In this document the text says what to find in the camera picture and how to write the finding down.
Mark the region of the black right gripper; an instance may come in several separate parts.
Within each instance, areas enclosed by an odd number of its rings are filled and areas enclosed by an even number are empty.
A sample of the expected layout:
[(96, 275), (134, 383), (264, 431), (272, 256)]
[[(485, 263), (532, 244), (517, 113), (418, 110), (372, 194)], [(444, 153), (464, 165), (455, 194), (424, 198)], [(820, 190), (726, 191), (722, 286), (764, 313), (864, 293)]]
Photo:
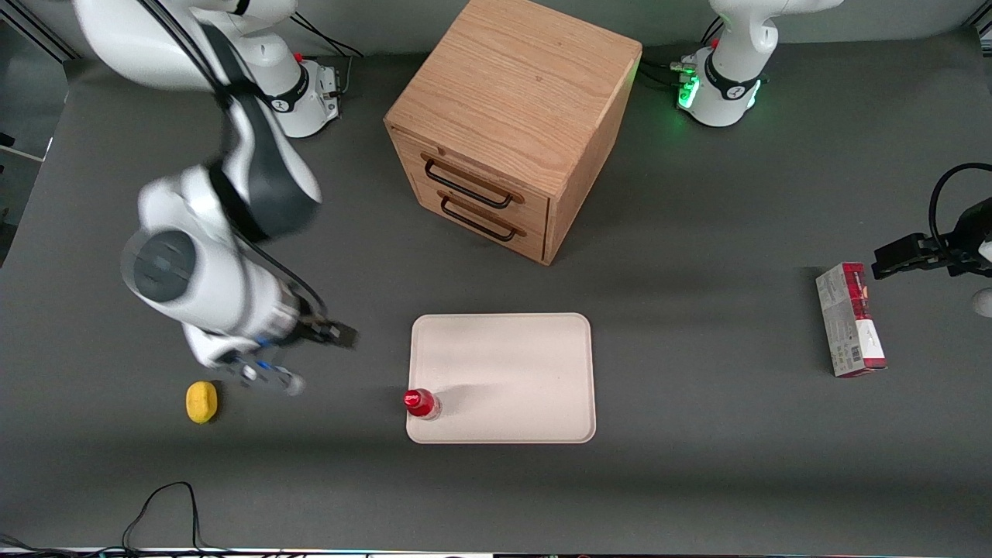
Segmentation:
[(287, 346), (318, 343), (353, 350), (357, 346), (357, 337), (357, 330), (351, 326), (329, 320), (311, 308), (303, 308), (294, 328), (287, 333)]

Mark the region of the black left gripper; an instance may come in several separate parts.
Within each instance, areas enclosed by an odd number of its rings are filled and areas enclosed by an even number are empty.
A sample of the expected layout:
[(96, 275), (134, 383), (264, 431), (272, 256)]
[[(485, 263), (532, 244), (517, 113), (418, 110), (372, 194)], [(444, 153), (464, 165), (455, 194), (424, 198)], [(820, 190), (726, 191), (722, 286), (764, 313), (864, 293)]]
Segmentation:
[[(947, 273), (950, 277), (976, 274), (991, 277), (990, 255), (982, 254), (982, 245), (990, 244), (991, 198), (986, 198), (965, 209), (956, 220), (951, 233), (943, 234), (949, 253)], [(938, 240), (927, 234), (914, 232), (897, 239), (892, 246), (874, 251), (873, 277), (877, 281), (911, 270), (932, 270), (945, 267), (945, 258), (939, 254)]]

